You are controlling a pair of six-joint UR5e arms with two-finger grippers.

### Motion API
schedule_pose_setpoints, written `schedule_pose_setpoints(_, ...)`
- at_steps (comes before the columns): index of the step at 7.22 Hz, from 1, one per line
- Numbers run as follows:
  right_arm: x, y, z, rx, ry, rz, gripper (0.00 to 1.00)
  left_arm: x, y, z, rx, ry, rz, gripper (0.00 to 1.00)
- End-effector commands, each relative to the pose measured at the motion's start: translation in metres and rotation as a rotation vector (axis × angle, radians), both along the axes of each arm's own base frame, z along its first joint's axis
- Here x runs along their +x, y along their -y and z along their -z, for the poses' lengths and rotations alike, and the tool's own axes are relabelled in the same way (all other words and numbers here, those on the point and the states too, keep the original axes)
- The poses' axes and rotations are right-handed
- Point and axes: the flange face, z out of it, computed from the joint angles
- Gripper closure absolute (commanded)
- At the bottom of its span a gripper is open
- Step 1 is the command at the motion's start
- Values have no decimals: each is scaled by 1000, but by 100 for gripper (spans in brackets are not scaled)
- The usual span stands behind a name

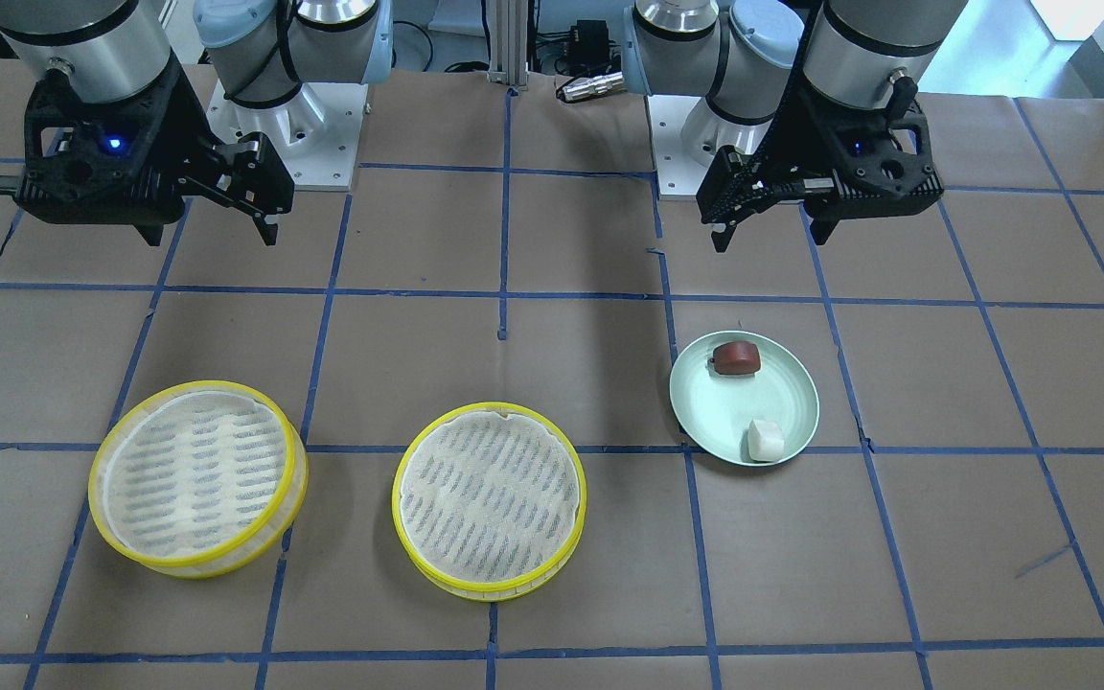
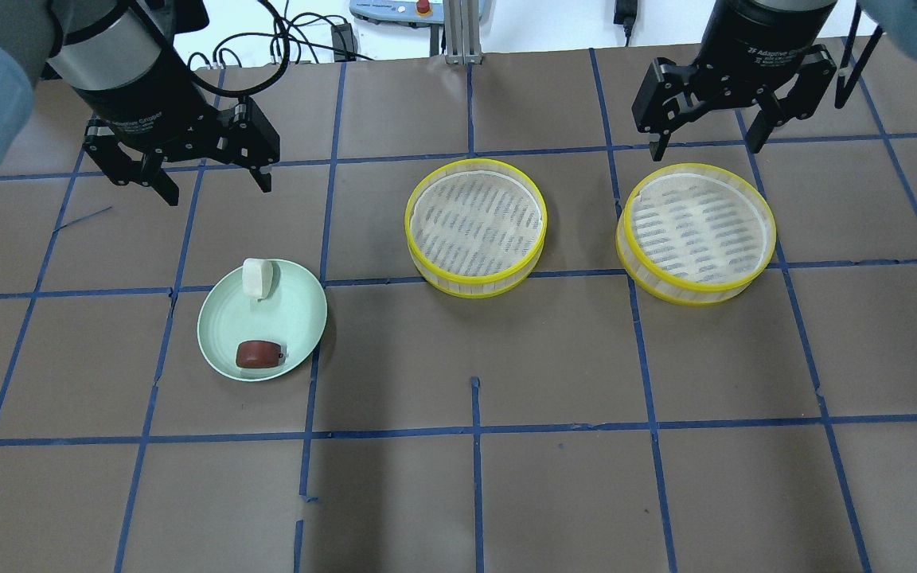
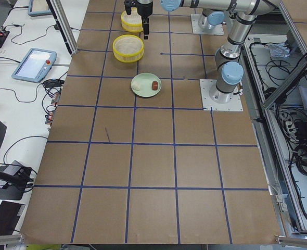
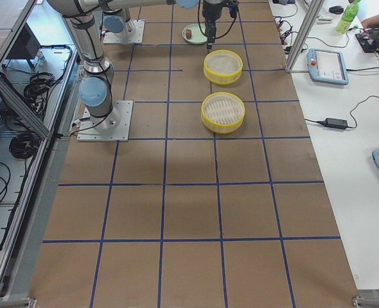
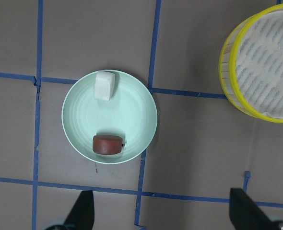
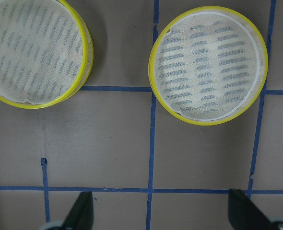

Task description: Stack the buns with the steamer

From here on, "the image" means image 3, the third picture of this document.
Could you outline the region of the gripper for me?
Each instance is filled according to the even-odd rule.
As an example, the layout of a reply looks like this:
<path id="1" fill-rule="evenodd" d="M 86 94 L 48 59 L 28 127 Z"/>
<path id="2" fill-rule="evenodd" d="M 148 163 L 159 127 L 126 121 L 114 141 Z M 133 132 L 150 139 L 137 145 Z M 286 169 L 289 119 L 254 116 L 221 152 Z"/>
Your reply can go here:
<path id="1" fill-rule="evenodd" d="M 150 24 L 149 16 L 153 11 L 153 0 L 136 0 L 135 1 L 138 14 L 143 18 L 143 34 L 144 40 L 149 38 Z M 124 7 L 127 15 L 132 13 L 132 0 L 125 0 Z"/>

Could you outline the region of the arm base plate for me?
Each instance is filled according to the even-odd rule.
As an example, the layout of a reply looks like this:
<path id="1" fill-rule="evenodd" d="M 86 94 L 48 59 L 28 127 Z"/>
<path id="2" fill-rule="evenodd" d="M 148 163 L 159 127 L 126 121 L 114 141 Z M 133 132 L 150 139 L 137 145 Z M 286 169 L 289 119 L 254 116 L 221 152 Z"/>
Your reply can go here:
<path id="1" fill-rule="evenodd" d="M 216 26 L 212 26 L 207 22 L 207 18 L 202 14 L 191 14 L 190 19 L 191 19 L 193 34 L 215 35 L 215 36 L 224 35 L 221 23 Z"/>
<path id="2" fill-rule="evenodd" d="M 200 79 L 202 109 L 204 111 L 242 112 L 238 86 L 232 93 L 220 93 L 215 79 Z"/>

